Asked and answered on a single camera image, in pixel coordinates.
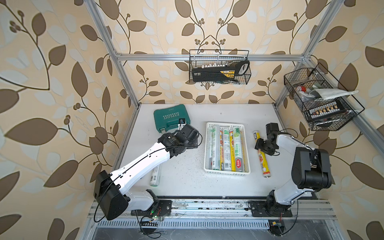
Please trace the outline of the clear wrap roll thin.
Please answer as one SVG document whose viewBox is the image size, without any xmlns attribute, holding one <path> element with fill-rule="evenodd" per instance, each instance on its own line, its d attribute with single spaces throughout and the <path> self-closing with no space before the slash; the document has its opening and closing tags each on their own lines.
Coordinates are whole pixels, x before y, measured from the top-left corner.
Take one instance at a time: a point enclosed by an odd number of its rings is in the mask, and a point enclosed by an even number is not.
<svg viewBox="0 0 384 240">
<path fill-rule="evenodd" d="M 220 126 L 214 125 L 212 129 L 212 170 L 219 171 L 220 169 Z"/>
</svg>

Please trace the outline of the white plastic basket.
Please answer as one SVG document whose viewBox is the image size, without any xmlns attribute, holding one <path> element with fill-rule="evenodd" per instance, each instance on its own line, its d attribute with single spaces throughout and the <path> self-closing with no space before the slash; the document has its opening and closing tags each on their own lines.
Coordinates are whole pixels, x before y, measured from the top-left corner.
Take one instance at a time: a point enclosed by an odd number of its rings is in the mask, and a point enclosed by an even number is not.
<svg viewBox="0 0 384 240">
<path fill-rule="evenodd" d="M 204 170 L 239 176 L 251 173 L 244 125 L 207 123 Z"/>
</svg>

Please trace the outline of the yellow plastic wrap roll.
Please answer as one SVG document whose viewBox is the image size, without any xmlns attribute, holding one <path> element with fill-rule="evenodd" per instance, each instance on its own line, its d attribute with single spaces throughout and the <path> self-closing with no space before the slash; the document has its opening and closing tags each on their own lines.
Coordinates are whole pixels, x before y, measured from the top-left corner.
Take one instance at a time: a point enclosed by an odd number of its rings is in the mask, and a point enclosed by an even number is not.
<svg viewBox="0 0 384 240">
<path fill-rule="evenodd" d="M 223 129 L 220 128 L 220 170 L 224 170 Z"/>
</svg>

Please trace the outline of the green white wrap roll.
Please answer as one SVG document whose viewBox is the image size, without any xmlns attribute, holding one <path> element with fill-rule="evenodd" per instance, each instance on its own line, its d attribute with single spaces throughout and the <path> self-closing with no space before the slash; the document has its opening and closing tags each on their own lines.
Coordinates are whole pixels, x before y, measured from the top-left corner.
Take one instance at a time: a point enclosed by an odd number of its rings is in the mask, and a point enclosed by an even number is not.
<svg viewBox="0 0 384 240">
<path fill-rule="evenodd" d="M 230 131 L 223 129 L 223 151 L 224 151 L 224 170 L 232 170 L 232 158 L 230 149 Z"/>
</svg>

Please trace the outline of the clear plastic wrap roll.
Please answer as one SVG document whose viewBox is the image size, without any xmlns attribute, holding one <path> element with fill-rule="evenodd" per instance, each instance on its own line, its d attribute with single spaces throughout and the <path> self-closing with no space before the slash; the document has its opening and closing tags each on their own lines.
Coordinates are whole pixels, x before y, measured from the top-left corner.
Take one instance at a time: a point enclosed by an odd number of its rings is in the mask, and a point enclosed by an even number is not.
<svg viewBox="0 0 384 240">
<path fill-rule="evenodd" d="M 150 179 L 151 187 L 157 187 L 159 185 L 160 176 L 161 176 L 161 165 L 158 165 L 152 170 L 151 179 Z"/>
</svg>

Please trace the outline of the green label wrap roll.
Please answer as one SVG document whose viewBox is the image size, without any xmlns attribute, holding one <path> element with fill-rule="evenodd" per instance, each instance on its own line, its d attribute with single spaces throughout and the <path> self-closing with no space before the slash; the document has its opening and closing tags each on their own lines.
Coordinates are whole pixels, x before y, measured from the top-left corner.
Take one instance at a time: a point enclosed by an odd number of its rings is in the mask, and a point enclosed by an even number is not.
<svg viewBox="0 0 384 240">
<path fill-rule="evenodd" d="M 213 128 L 209 127 L 209 132 L 208 132 L 208 139 L 209 139 L 209 144 L 208 144 L 208 157 L 209 157 L 208 169 L 212 168 L 212 140 L 213 140 L 212 132 L 213 132 Z"/>
</svg>

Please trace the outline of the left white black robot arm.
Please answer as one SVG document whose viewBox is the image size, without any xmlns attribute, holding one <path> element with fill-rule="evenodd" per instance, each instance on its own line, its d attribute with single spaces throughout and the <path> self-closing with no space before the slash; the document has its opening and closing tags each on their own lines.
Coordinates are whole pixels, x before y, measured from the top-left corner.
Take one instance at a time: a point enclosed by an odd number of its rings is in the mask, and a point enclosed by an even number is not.
<svg viewBox="0 0 384 240">
<path fill-rule="evenodd" d="M 100 172 L 95 181 L 94 198 L 97 209 L 101 209 L 104 218 L 114 220 L 129 211 L 155 210 L 159 205 L 157 196 L 151 190 L 131 192 L 130 189 L 142 177 L 160 164 L 184 153 L 187 149 L 196 149 L 201 144 L 202 135 L 189 124 L 174 133 L 163 134 L 146 152 L 117 170 Z"/>
</svg>

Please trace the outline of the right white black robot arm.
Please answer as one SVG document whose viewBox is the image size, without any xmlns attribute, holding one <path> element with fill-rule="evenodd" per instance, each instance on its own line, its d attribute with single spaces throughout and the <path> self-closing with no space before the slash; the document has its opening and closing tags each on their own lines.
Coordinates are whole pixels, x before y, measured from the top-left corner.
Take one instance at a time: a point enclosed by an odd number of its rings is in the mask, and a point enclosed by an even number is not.
<svg viewBox="0 0 384 240">
<path fill-rule="evenodd" d="M 293 156 L 291 179 L 267 196 L 265 210 L 269 215 L 287 212 L 303 194 L 328 189 L 332 184 L 328 151 L 315 149 L 279 130 L 277 123 L 266 125 L 267 138 L 258 139 L 255 149 L 273 156 L 283 148 Z"/>
</svg>

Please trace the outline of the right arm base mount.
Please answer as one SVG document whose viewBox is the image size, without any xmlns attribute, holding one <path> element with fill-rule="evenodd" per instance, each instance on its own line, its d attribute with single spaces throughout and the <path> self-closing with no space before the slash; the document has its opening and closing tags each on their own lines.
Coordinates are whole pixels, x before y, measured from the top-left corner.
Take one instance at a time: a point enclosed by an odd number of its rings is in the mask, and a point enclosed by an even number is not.
<svg viewBox="0 0 384 240">
<path fill-rule="evenodd" d="M 268 203 L 267 201 L 249 201 L 248 205 L 253 217 L 290 218 L 293 216 L 290 205 Z"/>
</svg>

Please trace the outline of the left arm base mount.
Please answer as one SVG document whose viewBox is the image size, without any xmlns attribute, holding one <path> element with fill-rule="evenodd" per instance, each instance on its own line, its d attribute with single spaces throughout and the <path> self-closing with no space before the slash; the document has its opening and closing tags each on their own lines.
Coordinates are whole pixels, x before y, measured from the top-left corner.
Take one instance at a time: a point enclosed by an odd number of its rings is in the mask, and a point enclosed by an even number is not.
<svg viewBox="0 0 384 240">
<path fill-rule="evenodd" d="M 159 200 L 154 202 L 153 205 L 146 211 L 137 210 L 136 213 L 138 216 L 169 216 L 172 211 L 172 201 L 171 200 Z"/>
</svg>

